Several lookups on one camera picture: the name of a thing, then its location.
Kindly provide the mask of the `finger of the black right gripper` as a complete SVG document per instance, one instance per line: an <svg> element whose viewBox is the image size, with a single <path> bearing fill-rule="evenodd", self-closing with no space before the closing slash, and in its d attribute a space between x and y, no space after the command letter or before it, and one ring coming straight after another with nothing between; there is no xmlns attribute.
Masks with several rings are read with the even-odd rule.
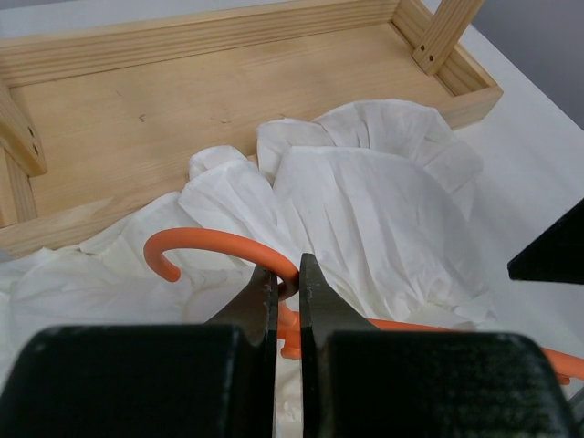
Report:
<svg viewBox="0 0 584 438"><path fill-rule="evenodd" d="M507 264L511 280L583 284L583 201Z"/></svg>

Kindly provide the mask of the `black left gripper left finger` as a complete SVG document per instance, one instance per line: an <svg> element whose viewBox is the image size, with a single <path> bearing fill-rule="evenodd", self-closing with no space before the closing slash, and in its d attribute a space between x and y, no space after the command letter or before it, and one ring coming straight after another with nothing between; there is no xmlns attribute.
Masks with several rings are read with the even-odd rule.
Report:
<svg viewBox="0 0 584 438"><path fill-rule="evenodd" d="M203 324L47 328L1 395L4 437L270 437L275 431L275 274Z"/></svg>

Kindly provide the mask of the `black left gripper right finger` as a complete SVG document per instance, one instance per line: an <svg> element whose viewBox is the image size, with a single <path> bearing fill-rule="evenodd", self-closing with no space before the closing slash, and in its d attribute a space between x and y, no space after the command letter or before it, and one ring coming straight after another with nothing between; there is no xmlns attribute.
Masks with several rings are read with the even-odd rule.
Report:
<svg viewBox="0 0 584 438"><path fill-rule="evenodd" d="M574 437L577 422L531 339L384 331L302 256L299 316L306 437Z"/></svg>

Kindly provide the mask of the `white ruffled skirt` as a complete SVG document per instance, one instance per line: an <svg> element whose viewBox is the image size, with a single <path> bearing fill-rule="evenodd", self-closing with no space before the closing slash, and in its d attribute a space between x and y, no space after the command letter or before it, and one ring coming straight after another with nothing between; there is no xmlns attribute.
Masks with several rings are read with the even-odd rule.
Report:
<svg viewBox="0 0 584 438"><path fill-rule="evenodd" d="M79 244L1 265L1 371L53 325L202 322L249 280L235 257L179 250L170 283L143 247L177 227L216 229L313 254L361 315L458 329L495 323L468 219L483 170L435 109L353 102L256 130L256 162L236 148L195 153L189 178Z"/></svg>

